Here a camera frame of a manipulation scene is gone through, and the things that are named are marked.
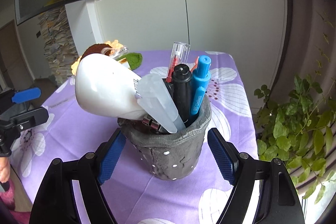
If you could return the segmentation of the person's left hand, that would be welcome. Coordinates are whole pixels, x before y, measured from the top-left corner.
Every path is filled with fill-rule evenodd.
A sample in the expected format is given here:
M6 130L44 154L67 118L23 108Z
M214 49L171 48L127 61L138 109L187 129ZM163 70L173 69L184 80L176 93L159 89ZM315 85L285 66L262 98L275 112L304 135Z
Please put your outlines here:
M10 161L8 157L0 157L0 182L5 183L10 178Z

